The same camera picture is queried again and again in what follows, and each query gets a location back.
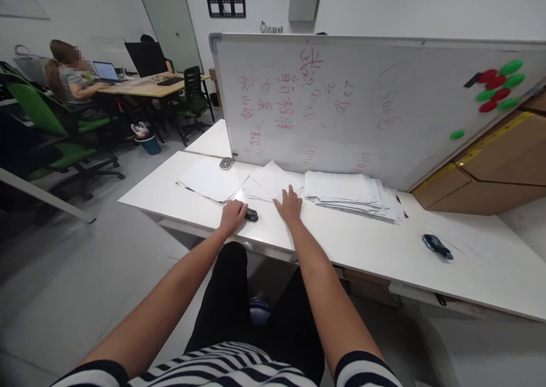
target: door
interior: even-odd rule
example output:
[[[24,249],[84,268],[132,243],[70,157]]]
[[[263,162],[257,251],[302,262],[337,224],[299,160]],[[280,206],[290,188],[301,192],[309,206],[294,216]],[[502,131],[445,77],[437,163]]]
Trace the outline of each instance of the door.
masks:
[[[202,71],[186,0],[142,0],[165,58],[175,71],[198,65]]]

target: green magnet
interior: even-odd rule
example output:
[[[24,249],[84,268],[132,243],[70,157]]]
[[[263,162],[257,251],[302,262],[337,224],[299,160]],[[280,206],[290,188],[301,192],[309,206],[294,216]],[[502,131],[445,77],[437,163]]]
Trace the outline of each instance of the green magnet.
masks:
[[[489,101],[493,95],[496,94],[496,90],[485,90],[485,91],[482,91],[480,94],[478,94],[476,96],[476,101],[478,102],[484,102],[484,101]]]
[[[502,85],[502,88],[512,88],[519,85],[525,80],[525,74],[516,74],[515,76],[508,77],[508,79]]]
[[[519,105],[519,100],[517,98],[511,98],[509,100],[504,100],[499,103],[499,111],[508,111],[516,108]]]
[[[464,136],[465,136],[465,132],[463,130],[459,130],[459,131],[455,131],[454,133],[452,133],[451,136],[450,136],[450,139],[456,140],[456,139],[462,138]]]
[[[519,70],[523,65],[523,61],[521,60],[514,60],[504,65],[500,69],[499,74],[500,75],[510,75],[514,74],[517,70]]]

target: black and white striped sleeve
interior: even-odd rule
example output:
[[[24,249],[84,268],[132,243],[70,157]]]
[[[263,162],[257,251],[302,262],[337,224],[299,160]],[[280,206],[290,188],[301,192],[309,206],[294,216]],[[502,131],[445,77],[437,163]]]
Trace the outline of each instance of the black and white striped sleeve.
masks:
[[[120,387],[127,384],[128,376],[121,364],[110,360],[86,363],[60,378],[51,387],[96,386]]]
[[[336,387],[402,387],[389,366],[376,355],[364,351],[347,353],[337,364]]]

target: hand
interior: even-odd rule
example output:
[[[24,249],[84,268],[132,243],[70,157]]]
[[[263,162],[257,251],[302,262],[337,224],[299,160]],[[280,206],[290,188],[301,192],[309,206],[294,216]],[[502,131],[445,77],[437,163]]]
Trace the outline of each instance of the hand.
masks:
[[[297,197],[292,185],[288,185],[288,193],[283,190],[283,204],[273,199],[273,203],[279,211],[280,217],[284,219],[287,225],[291,225],[294,222],[300,220],[301,213],[301,198]]]
[[[109,86],[110,86],[110,84],[107,84],[107,83],[96,83],[95,84],[96,89],[108,88]]]
[[[248,204],[243,204],[243,202],[238,200],[231,200],[226,203],[222,211],[222,220],[220,221],[218,230],[223,231],[228,236],[233,234],[241,226],[243,220],[245,220],[248,208]]]

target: laptop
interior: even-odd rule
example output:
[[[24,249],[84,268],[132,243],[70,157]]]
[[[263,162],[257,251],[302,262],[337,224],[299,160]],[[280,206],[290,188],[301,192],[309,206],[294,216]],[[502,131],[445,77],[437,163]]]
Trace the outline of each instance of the laptop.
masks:
[[[118,75],[115,73],[114,64],[94,61],[93,67],[95,68],[95,72],[100,78],[100,81],[103,83],[114,85],[119,82]]]

